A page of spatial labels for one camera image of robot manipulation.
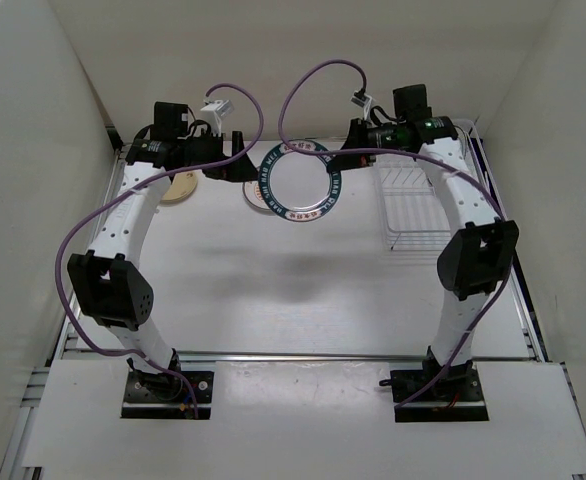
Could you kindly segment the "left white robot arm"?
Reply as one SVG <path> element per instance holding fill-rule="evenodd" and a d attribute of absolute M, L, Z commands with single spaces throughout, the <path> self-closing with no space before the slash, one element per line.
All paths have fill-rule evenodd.
<path fill-rule="evenodd" d="M 129 146 L 117 203 L 87 251 L 67 262 L 81 312 L 118 340 L 136 380 L 161 400 L 178 397 L 191 384 L 151 318 L 154 292 L 139 270 L 141 250 L 178 174 L 201 167 L 214 179 L 256 178 L 241 132 L 232 134 L 231 155 L 224 153 L 222 121 L 231 111 L 228 100 L 205 100 L 191 119 L 185 104 L 156 103 L 153 123 Z"/>

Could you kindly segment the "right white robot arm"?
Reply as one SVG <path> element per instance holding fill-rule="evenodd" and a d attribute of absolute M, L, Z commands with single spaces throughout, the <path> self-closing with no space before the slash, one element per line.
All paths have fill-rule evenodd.
<path fill-rule="evenodd" d="M 377 118 L 351 122 L 341 153 L 327 171 L 369 166 L 377 150 L 410 152 L 440 202 L 451 238 L 437 259 L 444 303 L 427 353 L 434 367 L 423 373 L 422 387 L 431 398 L 443 400 L 459 384 L 453 369 L 471 359 L 477 317 L 507 276 L 519 229 L 504 219 L 472 174 L 453 122 L 433 115 L 425 85 L 395 89 L 393 103 L 395 117 L 386 123 Z"/>

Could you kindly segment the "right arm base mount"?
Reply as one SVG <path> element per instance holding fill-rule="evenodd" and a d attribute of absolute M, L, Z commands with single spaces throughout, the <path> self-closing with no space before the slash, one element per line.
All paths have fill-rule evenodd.
<path fill-rule="evenodd" d="M 390 387 L 396 423 L 487 422 L 489 414 L 479 372 L 472 361 L 451 367 L 421 396 L 404 406 L 401 403 L 438 372 L 437 363 L 424 361 L 421 369 L 391 370 L 380 380 L 380 387 Z"/>

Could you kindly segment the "green rim text plate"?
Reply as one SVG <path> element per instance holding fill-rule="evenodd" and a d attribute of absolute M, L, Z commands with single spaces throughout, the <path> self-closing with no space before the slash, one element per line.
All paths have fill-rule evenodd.
<path fill-rule="evenodd" d="M 278 217 L 307 223 L 325 217 L 342 193 L 342 175 L 329 173 L 329 149 L 315 140 L 295 140 L 271 148 L 258 168 L 258 189 Z"/>

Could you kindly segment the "orange sunburst plate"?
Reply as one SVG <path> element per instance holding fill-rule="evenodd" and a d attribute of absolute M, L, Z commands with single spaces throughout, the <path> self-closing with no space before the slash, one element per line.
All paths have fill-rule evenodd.
<path fill-rule="evenodd" d="M 264 201 L 257 181 L 247 181 L 242 184 L 242 194 L 247 204 L 256 212 L 272 215 L 273 212 Z"/>

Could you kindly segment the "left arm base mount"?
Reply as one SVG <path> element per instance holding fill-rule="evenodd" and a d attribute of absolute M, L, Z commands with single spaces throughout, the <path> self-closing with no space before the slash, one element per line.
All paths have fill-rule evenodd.
<path fill-rule="evenodd" d="M 152 379 L 146 372 L 130 369 L 122 397 L 123 419 L 209 420 L 215 373 L 184 371 L 187 387 L 179 379 Z"/>

